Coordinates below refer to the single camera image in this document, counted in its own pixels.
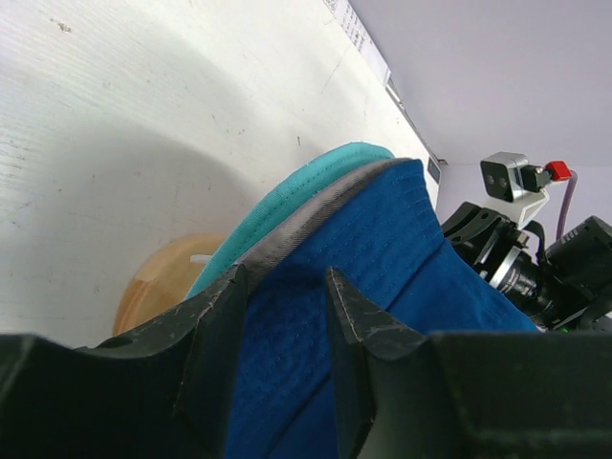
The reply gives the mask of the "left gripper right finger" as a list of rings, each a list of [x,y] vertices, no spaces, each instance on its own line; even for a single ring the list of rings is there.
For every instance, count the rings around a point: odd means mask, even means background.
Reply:
[[[356,458],[377,415],[368,361],[401,359],[426,337],[368,299],[336,268],[326,271],[325,293],[339,456]]]

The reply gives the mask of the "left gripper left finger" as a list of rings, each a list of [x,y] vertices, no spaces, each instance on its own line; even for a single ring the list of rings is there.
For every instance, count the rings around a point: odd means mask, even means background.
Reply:
[[[220,458],[225,452],[248,293],[243,266],[95,353],[112,362],[111,419],[133,458]]]

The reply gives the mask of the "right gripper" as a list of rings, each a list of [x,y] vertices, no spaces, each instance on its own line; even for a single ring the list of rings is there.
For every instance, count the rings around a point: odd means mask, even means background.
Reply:
[[[464,202],[442,229],[456,253],[538,327],[561,327],[569,288],[545,258],[534,261],[526,252],[531,233],[544,241],[540,224],[519,230],[499,212]]]

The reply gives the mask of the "blue hat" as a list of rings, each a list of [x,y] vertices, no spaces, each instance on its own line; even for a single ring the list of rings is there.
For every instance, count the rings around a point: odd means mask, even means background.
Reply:
[[[363,343],[532,332],[443,234],[417,160],[387,164],[254,288],[228,458],[340,458],[376,416]]]

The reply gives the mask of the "grey bucket hat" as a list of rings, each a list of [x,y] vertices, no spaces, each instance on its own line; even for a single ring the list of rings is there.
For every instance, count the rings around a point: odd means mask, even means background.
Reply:
[[[289,254],[378,176],[392,166],[406,162],[409,159],[388,159],[360,166],[295,210],[237,261],[238,265],[246,269],[248,295]]]

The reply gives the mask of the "teal bucket hat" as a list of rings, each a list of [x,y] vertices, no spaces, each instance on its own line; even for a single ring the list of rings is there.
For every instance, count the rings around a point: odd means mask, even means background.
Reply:
[[[393,153],[383,146],[350,142],[312,159],[297,169],[270,191],[233,230],[196,277],[186,293],[186,298],[190,299],[202,292],[256,243],[325,187],[362,166],[393,158]]]

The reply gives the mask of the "white bucket hat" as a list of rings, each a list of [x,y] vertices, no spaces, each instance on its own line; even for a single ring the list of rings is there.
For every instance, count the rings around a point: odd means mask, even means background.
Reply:
[[[211,259],[211,255],[194,254],[190,256],[190,262],[199,265],[206,265]]]

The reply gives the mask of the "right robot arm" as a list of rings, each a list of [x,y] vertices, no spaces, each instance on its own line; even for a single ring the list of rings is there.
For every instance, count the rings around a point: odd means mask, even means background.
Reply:
[[[611,330],[611,227],[599,217],[547,247],[538,222],[521,229],[496,210],[465,202],[443,232],[464,262],[539,328]]]

